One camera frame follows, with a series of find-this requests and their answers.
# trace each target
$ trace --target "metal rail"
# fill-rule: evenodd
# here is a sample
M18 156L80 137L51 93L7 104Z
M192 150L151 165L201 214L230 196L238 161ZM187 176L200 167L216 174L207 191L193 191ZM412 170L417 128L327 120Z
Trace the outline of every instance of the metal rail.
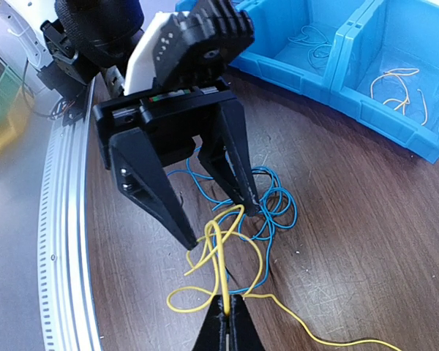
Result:
M94 81L86 116L53 124L42 177L37 269L46 351L100 351L86 237L86 155Z

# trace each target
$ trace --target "yellow wire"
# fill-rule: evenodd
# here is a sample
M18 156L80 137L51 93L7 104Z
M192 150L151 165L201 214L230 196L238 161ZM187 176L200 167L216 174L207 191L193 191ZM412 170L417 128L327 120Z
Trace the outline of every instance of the yellow wire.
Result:
M221 228L218 224L218 221L222 217L228 215L229 213L231 213L233 211L237 211L237 210L239 210L239 215L236 217L236 220L231 225L231 227L228 230L221 230ZM229 291L228 291L228 280L226 278L224 244L231 235L234 235L234 236L238 236L240 238L243 238L247 243L249 243L254 248L255 252L257 253L257 258L258 258L259 267L258 267L257 275L255 276L255 279L254 279L253 283L250 285L250 288L248 289L248 291L246 291L242 295L243 298L271 298L278 305L278 307L280 307L283 311L285 311L291 317L293 317L295 320L297 320L299 322L299 324L302 325L302 327L304 328L306 333L309 335L309 337L319 344L326 345L326 346L332 346L332 347L351 347L351 346L356 346L356 345L361 345L361 344L380 344L380 345L383 345L383 346L388 347L388 348L395 350L395 351L402 351L398 347L395 347L394 345L389 344L388 342L377 340L377 339L363 339L363 340L351 341L351 342L331 342L331 341L322 340L322 339L318 338L317 336L315 336L312 333L312 331L309 329L309 327L306 325L306 323L297 314L295 314L288 307L283 305L275 295L273 295L273 294L265 294L265 295L253 294L252 290L254 289L254 286L258 283L260 277L262 276L263 256L262 256L262 253L260 252L260 249L258 248L257 244L254 241L252 241L250 238L246 237L245 235L234 231L237 228L237 225L239 223L240 218L242 218L243 213L244 213L244 206L237 205L237 206L234 206L234 207L229 208L228 210L222 212L221 214L219 214L213 220L211 220L210 222L208 222L206 224L205 235L202 238L198 239L198 242L205 241L202 255L201 255L198 263L196 265L194 265L192 260L190 259L190 252L187 252L187 254L186 254L187 262L189 263L191 270L188 271L185 275L195 272L196 270L201 268L207 261L211 260L213 262L213 269L214 269L214 288L212 291L209 291L207 289L203 289L202 287L189 286L189 287L181 287L181 288L174 290L171 294L169 294L169 296L167 297L167 300L166 300L168 307L171 310L178 312L178 313L193 313L193 312L199 312L202 309L205 309L211 303L214 296L217 294L218 289L219 289L219 285L221 284L222 299L223 299L223 303L224 303L224 313L226 315L229 315L229 313L230 313L230 296L229 296ZM213 247L213 244L211 243L211 238L214 236L217 239L217 246L215 248ZM183 291L186 291L186 290L195 290L195 291L199 291L201 293L205 293L206 295L209 295L209 298L207 299L207 301L205 303L201 304L198 307L194 307L192 309L179 309L172 304L171 300L172 300L173 296L175 296L178 293L181 293Z
M383 75L381 75L380 77L377 77L373 80L373 82L371 83L371 99L374 99L374 85L379 81L382 80L384 78L387 77L396 77L400 83L402 84L404 90L405 90L405 100L399 100L399 99L387 99L383 104L387 105L389 102L398 102L399 105L396 106L394 108L394 111L398 111L401 107L403 107L402 110L402 114L404 116L406 116L406 106L409 105L411 103L410 101L410 92L408 90L408 87L406 86L405 82L403 81L403 79L401 77L410 77L413 75L417 75L419 73L419 69L418 68L394 68L391 69L387 72L384 72ZM427 103L426 103L426 99L424 98L424 94L423 91L421 91L421 89L418 89L418 91L421 94L421 98L423 99L423 106L424 106L424 122L421 123L422 126L426 125L427 120L429 118L429 113L427 110Z
M423 106L424 106L424 122L421 123L422 126L424 126L427 123L427 119L429 118L428 112L427 112L427 105L426 105L426 99L424 98L423 91L421 89L418 89L419 93L421 94L421 98L423 99Z

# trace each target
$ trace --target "wire in bin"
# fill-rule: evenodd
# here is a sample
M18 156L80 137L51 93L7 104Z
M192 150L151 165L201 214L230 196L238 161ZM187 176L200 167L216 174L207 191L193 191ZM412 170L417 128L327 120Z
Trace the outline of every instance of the wire in bin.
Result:
M398 79L398 81L402 84L402 86L405 90L405 99L402 101L400 99L391 98L391 99L387 99L383 104L387 105L390 102L398 103L398 105L394 108L394 111L398 111L400 108L402 108L402 114L404 116L406 116L406 107L407 107L407 105L409 105L411 103L411 99L410 99L410 92L408 90L408 87L405 84L405 81L402 79L402 77L412 77L414 75L417 75L419 72L420 71L418 68L394 68L394 69L391 69L387 72L384 72L383 75L375 78L373 80L373 82L371 83L371 88L370 88L371 99L374 99L374 86L378 81L380 81L384 78L394 77L394 78ZM428 119L429 119L429 112L427 109L427 103L426 103L426 99L424 98L423 91L419 88L417 89L417 91L420 93L421 99L423 100L424 121L423 121L423 123L421 123L421 125L425 126Z
M288 37L293 44L311 47L307 52L307 60L316 71L324 69L330 57L331 44L322 31L314 26L303 26L297 37Z

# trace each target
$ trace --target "blue plastic bin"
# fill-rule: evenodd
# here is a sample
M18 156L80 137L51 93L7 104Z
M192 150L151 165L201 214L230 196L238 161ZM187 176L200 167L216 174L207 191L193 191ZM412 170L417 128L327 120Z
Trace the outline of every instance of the blue plastic bin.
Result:
M434 163L439 158L439 7L423 0L376 0L351 29L342 47L330 105ZM373 80L395 68L417 68L403 77L411 104L406 116L383 105L403 100L395 78ZM424 93L429 118L424 122Z
M178 10L195 3L181 1ZM232 66L329 105L432 163L439 159L438 6L425 0L244 0L237 9L249 13L255 42ZM305 26L313 30L304 35ZM301 42L303 36L318 42L314 29L328 41L328 57L317 62L309 53L315 46ZM394 102L383 104L405 98L396 78L377 82L370 96L373 80L396 68L420 70L402 77L410 92L406 116L393 110ZM429 113L425 125L419 89Z
M255 27L255 42L233 62L233 66L328 104L345 35L371 3L372 0L243 3L238 10L249 13ZM322 34L327 44L314 56L319 45L300 41L304 38L307 42L323 42Z

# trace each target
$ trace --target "wooden table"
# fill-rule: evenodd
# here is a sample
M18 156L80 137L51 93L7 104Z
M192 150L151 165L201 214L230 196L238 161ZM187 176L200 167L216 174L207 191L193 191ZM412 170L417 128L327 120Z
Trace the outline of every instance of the wooden table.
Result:
M276 170L299 206L296 227L277 233L271 276L257 292L275 293L324 339L375 337L403 350L439 351L439 162L431 165L317 102L234 75L227 79L245 107L252 165ZM176 314L165 299L186 284L212 287L212 267L183 277L184 249L117 192L94 130L91 140L89 250L102 345L191 350L206 311ZM200 236L211 204L188 175L171 180ZM243 232L255 233L258 223ZM248 286L257 270L253 250L235 241L226 255ZM175 302L188 307L199 299L187 293ZM334 350L311 341L272 301L247 305L267 350Z

